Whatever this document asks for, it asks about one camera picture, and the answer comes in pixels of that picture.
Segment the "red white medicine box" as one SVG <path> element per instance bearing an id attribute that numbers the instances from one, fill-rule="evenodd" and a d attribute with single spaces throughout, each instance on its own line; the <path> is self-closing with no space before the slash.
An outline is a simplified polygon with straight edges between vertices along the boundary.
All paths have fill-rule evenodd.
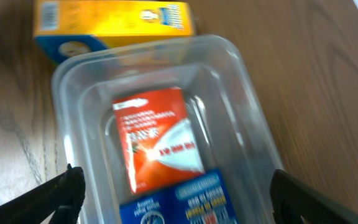
<path id="1" fill-rule="evenodd" d="M 133 194 L 204 174 L 179 87 L 121 97 L 112 108 Z"/>

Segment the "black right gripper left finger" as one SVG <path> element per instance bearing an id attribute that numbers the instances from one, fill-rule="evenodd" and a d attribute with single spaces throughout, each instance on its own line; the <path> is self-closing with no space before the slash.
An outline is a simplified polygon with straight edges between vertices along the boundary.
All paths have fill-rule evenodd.
<path id="1" fill-rule="evenodd" d="M 81 167 L 67 165 L 67 170 L 0 206 L 0 223 L 75 224 L 85 200 L 86 183 Z"/>

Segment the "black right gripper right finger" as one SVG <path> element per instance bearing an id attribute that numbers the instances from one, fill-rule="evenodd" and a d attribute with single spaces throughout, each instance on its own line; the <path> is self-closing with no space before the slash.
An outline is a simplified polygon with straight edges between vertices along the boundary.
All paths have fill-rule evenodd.
<path id="1" fill-rule="evenodd" d="M 358 224 L 358 214 L 312 189 L 281 169 L 270 184 L 275 223 Z"/>

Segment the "blue Kool Fever box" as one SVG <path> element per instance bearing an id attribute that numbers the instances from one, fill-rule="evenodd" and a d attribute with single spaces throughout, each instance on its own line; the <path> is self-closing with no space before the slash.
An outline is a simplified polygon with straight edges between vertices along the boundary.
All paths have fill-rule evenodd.
<path id="1" fill-rule="evenodd" d="M 123 224 L 239 222 L 217 169 L 121 205 L 119 214 Z"/>

